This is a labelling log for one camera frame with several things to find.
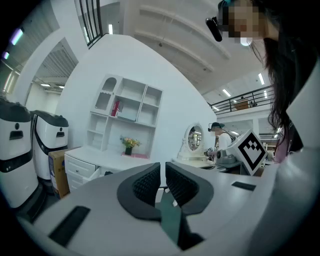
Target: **woman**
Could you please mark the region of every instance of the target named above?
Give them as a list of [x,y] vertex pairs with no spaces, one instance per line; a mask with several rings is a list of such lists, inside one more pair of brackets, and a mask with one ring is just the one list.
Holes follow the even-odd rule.
[[319,24],[317,8],[290,0],[223,0],[218,9],[218,28],[228,31],[229,37],[252,39],[251,48],[260,61],[255,41],[263,40],[265,67],[274,90],[269,122],[275,131],[283,128],[283,145],[278,150],[285,151],[285,156],[300,150],[301,139],[286,110],[318,57],[319,43],[314,37]]

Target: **hair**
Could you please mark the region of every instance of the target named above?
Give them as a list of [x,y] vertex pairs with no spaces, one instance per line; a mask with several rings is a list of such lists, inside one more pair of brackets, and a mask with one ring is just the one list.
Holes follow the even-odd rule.
[[[286,32],[290,35],[294,35],[292,38],[296,37],[302,40],[303,37],[308,36],[306,28],[297,25],[302,24],[303,18],[301,17],[298,19],[295,15],[295,13],[298,12],[290,10],[290,4],[294,5],[294,3],[290,3],[289,0],[250,1],[252,5],[257,7],[259,12],[263,13],[276,28],[279,28],[279,25],[283,25],[285,22]],[[219,12],[222,11],[223,6],[226,5],[226,3],[223,4],[223,2],[224,1],[220,2],[218,5]],[[273,88],[274,98],[271,102],[271,112],[268,117],[268,122],[271,124],[274,131],[278,128],[283,128],[281,133],[283,138],[285,138],[289,132],[291,122],[286,110],[295,97],[295,62],[279,51],[279,44],[277,41],[270,38],[264,38],[263,42],[265,49],[264,58],[262,58],[254,42],[250,44],[250,47],[255,56],[261,63],[264,63],[265,68],[268,69],[268,76]]]

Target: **white robot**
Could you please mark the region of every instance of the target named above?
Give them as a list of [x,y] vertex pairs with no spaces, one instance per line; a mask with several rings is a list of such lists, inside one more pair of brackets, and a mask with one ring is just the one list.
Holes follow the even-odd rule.
[[49,194],[53,194],[48,154],[68,148],[68,121],[61,115],[35,110],[32,115],[32,149],[35,171]]
[[34,203],[38,201],[37,207],[45,199],[35,172],[30,128],[29,111],[20,104],[0,98],[0,188],[9,206],[17,210],[26,205],[28,209],[34,207],[28,205],[28,199]]

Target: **black base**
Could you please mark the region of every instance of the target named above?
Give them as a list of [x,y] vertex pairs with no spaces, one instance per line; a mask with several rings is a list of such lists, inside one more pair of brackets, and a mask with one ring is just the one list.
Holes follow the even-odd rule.
[[43,188],[47,194],[49,194],[49,195],[55,194],[54,188],[52,187],[50,179],[43,179],[43,178],[38,177],[38,181],[39,181],[39,183],[41,183],[43,185]]
[[46,200],[47,194],[41,183],[38,184],[35,191],[18,208],[13,209],[16,215],[23,217],[29,222],[33,222],[38,216],[39,210]]

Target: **desk drawer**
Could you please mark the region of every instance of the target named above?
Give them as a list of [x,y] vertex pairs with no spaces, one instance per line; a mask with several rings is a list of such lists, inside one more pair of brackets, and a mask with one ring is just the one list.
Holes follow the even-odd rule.
[[79,188],[80,186],[83,185],[82,179],[80,179],[78,177],[75,177],[75,176],[67,173],[66,178],[68,180],[70,191],[76,190],[77,188]]
[[75,159],[67,154],[64,157],[64,164],[65,172],[69,171],[87,178],[89,178],[96,170],[94,164]]

